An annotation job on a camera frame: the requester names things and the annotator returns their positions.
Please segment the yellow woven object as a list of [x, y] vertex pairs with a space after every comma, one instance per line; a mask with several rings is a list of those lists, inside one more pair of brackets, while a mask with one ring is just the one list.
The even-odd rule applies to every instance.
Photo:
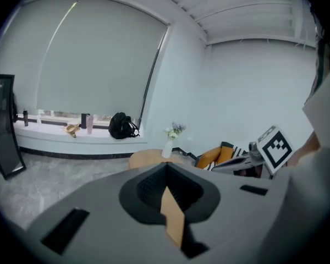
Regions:
[[79, 124], [68, 124], [63, 127], [63, 130], [71, 137], [76, 138], [76, 133], [80, 130]]

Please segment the black backpack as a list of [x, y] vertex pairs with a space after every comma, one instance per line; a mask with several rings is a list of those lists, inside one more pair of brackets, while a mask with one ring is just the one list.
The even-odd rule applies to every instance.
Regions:
[[131, 117], [123, 112], [116, 113], [108, 127], [112, 138], [122, 140], [140, 136], [139, 128], [132, 122]]

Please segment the window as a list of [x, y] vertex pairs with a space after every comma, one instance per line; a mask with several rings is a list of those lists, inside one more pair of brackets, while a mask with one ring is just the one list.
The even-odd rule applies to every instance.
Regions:
[[[82, 114], [80, 113], [69, 113], [53, 110], [38, 110], [39, 115], [44, 120], [50, 120], [53, 122], [64, 122], [64, 123], [81, 123]], [[112, 119], [112, 115], [100, 115], [92, 114], [93, 122], [95, 124], [108, 125]]]

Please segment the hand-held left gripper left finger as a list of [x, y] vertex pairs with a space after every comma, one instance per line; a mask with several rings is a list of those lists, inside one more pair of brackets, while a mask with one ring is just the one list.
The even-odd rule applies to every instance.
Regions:
[[[163, 225], [134, 220], [119, 202], [123, 184], [148, 173], [152, 166], [125, 170], [93, 180], [43, 211], [28, 227], [49, 260], [62, 264], [185, 264], [189, 259], [175, 247]], [[88, 212], [63, 253], [43, 245], [43, 239], [75, 209]]]

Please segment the white vase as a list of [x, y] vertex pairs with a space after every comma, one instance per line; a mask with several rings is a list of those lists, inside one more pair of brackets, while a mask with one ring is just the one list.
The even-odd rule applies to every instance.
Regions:
[[162, 157], [163, 158], [170, 158], [172, 154], [172, 149], [173, 149], [173, 140], [168, 139], [163, 150], [162, 150]]

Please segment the person's right hand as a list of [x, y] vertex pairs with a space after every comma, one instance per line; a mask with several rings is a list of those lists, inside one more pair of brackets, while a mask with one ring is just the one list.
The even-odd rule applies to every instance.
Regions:
[[247, 168], [247, 169], [242, 169], [239, 171], [239, 175], [243, 176], [243, 177], [260, 178], [261, 174], [262, 174], [262, 165]]

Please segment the person's dark jacket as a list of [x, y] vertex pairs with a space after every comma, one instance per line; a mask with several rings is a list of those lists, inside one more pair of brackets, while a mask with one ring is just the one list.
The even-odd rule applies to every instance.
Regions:
[[330, 73], [330, 37], [322, 25], [315, 7], [311, 5], [310, 11], [316, 24], [316, 75], [306, 102], [321, 87]]

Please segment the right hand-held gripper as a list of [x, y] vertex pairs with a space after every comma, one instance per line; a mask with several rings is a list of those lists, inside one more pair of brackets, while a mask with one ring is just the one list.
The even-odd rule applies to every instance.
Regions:
[[214, 166], [212, 172], [233, 172], [239, 175], [239, 171], [246, 171], [262, 165], [260, 178], [272, 178], [274, 174], [293, 154], [293, 149], [276, 125], [271, 126], [256, 141], [249, 143], [248, 155], [234, 157], [226, 162]]

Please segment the white window ledge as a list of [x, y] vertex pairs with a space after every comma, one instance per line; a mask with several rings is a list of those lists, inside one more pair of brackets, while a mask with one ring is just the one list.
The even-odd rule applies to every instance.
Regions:
[[80, 129], [76, 137], [72, 137], [62, 126], [32, 122], [25, 126], [19, 120], [14, 123], [14, 130], [20, 147], [53, 153], [111, 155], [133, 153], [149, 146], [147, 139], [142, 136], [117, 140], [106, 129], [94, 129], [90, 135], [85, 129]]

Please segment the black glass-door cabinet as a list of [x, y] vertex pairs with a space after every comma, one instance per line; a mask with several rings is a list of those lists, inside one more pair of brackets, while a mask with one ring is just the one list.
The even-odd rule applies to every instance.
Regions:
[[0, 74], [0, 173], [8, 180], [26, 170], [13, 122], [14, 75]]

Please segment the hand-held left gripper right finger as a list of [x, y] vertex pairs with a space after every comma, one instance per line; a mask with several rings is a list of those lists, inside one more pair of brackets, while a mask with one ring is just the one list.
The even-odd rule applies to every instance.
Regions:
[[288, 170], [245, 178], [167, 163], [167, 183], [184, 209], [183, 249], [167, 264], [263, 264], [264, 239], [283, 204]]

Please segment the white and purple flowers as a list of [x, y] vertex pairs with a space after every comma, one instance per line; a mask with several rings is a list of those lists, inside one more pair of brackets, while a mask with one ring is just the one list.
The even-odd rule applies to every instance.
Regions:
[[186, 129], [185, 125], [177, 124], [175, 122], [172, 123], [172, 126], [166, 128], [164, 132], [167, 134], [167, 137], [170, 140], [176, 139], [184, 130]]

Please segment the oval wooden table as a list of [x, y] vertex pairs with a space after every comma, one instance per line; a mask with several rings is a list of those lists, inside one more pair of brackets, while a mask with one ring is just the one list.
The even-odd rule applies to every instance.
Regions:
[[[164, 158], [161, 153], [162, 151], [158, 149], [135, 152], [129, 158], [128, 169], [141, 168], [162, 162], [184, 163], [184, 160], [179, 155], [171, 154], [170, 158]], [[168, 237], [176, 247], [181, 248], [185, 216], [168, 187], [165, 188], [161, 197], [160, 213], [166, 217], [166, 233]]]

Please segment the grey roller blind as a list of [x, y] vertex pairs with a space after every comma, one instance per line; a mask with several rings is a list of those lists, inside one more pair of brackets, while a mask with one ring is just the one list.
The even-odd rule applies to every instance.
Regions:
[[14, 75], [18, 112], [36, 114], [39, 76], [52, 37], [77, 0], [38, 0], [20, 7], [0, 40], [0, 74]]
[[138, 118], [166, 29], [128, 5], [80, 0], [49, 45], [37, 107], [107, 116], [124, 112]]

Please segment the person's right forearm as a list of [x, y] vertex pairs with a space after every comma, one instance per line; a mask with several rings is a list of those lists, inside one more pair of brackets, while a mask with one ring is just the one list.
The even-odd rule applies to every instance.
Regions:
[[285, 166], [295, 166], [298, 164], [299, 160], [312, 152], [317, 151], [320, 148], [319, 140], [313, 132], [310, 137], [306, 140], [306, 142], [302, 145], [301, 148], [296, 150], [291, 158], [286, 162]]

